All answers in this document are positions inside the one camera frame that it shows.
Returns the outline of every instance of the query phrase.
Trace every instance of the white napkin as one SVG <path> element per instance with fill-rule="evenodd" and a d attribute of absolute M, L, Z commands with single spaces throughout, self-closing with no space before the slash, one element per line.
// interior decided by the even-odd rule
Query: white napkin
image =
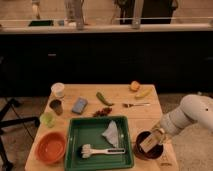
<path fill-rule="evenodd" d="M 118 128 L 115 121 L 109 123 L 108 128 L 102 133 L 107 141 L 115 148 L 118 148 Z"/>

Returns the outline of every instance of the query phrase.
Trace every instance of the white cup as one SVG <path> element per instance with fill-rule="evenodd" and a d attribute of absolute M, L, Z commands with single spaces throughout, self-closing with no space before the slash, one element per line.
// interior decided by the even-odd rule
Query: white cup
<path fill-rule="evenodd" d="M 51 86 L 51 91 L 57 98 L 64 97 L 64 84 L 63 83 L 55 83 Z"/>

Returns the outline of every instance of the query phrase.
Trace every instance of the green cup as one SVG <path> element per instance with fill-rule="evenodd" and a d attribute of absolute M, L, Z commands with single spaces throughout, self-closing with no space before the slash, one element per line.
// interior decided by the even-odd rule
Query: green cup
<path fill-rule="evenodd" d="M 54 117 L 51 113 L 43 113 L 40 116 L 40 122 L 48 128 L 52 128 L 54 126 Z"/>

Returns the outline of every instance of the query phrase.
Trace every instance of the gray cup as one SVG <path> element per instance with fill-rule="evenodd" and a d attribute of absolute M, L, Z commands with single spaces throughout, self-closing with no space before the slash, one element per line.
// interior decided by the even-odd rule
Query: gray cup
<path fill-rule="evenodd" d="M 63 113 L 62 103 L 60 100 L 55 99 L 50 102 L 50 108 L 55 111 L 57 115 L 61 115 Z"/>

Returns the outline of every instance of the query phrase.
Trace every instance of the black cabinet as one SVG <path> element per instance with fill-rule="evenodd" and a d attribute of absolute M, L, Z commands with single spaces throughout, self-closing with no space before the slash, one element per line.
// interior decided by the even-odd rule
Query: black cabinet
<path fill-rule="evenodd" d="M 48 95 L 54 82 L 212 91 L 213 32 L 0 35 L 2 95 Z"/>

